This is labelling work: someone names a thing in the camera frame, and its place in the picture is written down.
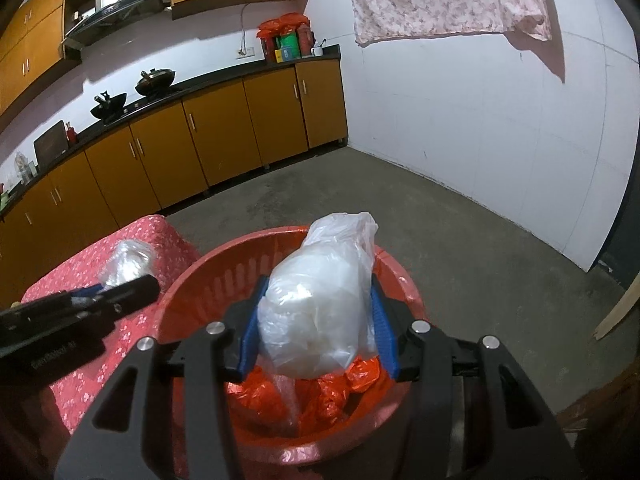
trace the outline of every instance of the power outlet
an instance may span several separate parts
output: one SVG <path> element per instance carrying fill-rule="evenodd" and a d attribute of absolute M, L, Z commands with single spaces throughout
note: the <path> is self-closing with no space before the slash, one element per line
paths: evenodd
<path fill-rule="evenodd" d="M 246 53 L 242 54 L 241 52 L 236 52 L 236 59 L 242 59 L 245 57 L 255 56 L 255 49 L 252 46 L 248 46 L 246 49 Z"/>

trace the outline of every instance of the gray floor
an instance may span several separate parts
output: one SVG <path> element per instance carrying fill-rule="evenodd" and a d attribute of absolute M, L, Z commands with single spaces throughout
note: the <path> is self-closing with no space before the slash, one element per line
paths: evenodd
<path fill-rule="evenodd" d="M 553 410 L 619 374 L 635 357 L 638 310 L 591 337 L 623 293 L 513 223 L 455 192 L 343 148 L 271 171 L 169 216 L 202 252 L 263 228 L 369 211 L 376 242 L 409 271 L 431 320 L 449 335 L 493 333 Z"/>

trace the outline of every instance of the black countertop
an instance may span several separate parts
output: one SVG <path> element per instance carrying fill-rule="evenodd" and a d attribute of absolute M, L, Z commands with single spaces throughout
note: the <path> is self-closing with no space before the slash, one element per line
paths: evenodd
<path fill-rule="evenodd" d="M 55 169 L 62 164 L 68 158 L 71 158 L 76 153 L 82 152 L 90 144 L 93 144 L 96 140 L 106 136 L 107 134 L 115 131 L 124 124 L 127 124 L 149 113 L 156 108 L 161 108 L 175 102 L 189 94 L 204 90 L 213 85 L 231 81 L 240 77 L 248 75 L 256 75 L 266 72 L 272 72 L 273 70 L 280 70 L 289 66 L 294 66 L 297 63 L 305 63 L 308 61 L 318 61 L 323 59 L 340 59 L 340 45 L 332 45 L 324 48 L 324 55 L 320 57 L 303 57 L 300 59 L 293 59 L 291 61 L 285 61 L 282 63 L 272 63 L 266 60 L 253 61 L 251 63 L 243 63 L 240 65 L 230 66 L 215 72 L 209 72 L 207 74 L 199 75 L 181 81 L 169 87 L 167 92 L 160 98 L 151 100 L 147 97 L 139 99 L 124 108 L 124 114 L 109 124 L 104 124 L 102 121 L 97 121 L 91 126 L 88 126 L 83 131 L 78 132 L 78 142 L 73 146 L 70 146 L 65 153 L 60 155 L 56 160 L 49 164 L 46 168 L 38 168 L 37 176 L 26 186 L 18 184 L 17 189 L 12 192 L 9 201 L 6 206 L 0 211 L 0 218 L 11 210 L 11 208 L 20 201 L 22 196 L 33 187 L 40 179 L 46 176 L 49 171 Z"/>

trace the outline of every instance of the red plastic basket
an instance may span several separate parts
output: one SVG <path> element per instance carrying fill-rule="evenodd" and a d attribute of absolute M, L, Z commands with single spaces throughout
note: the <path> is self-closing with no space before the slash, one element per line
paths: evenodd
<path fill-rule="evenodd" d="M 232 240 L 203 256 L 169 288 L 161 301 L 164 310 L 158 333 L 160 342 L 185 338 L 226 308 L 249 297 L 261 274 L 300 247 L 308 227 L 267 229 Z M 424 305 L 414 282 L 387 252 L 376 247 L 374 273 L 385 294 L 401 300 L 418 318 Z M 242 457 L 263 463 L 300 465 L 337 456 L 357 446 L 396 410 L 408 391 L 383 373 L 362 395 L 351 416 L 332 427 L 300 438 L 267 438 L 234 419 L 234 431 Z"/>

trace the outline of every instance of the stainless steel hood panel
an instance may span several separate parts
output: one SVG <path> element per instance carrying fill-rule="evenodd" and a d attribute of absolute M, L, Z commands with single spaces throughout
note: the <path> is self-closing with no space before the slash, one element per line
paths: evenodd
<path fill-rule="evenodd" d="M 129 23 L 162 11 L 170 4 L 171 0 L 118 0 L 78 23 L 68 32 L 62 44 L 79 50 Z"/>

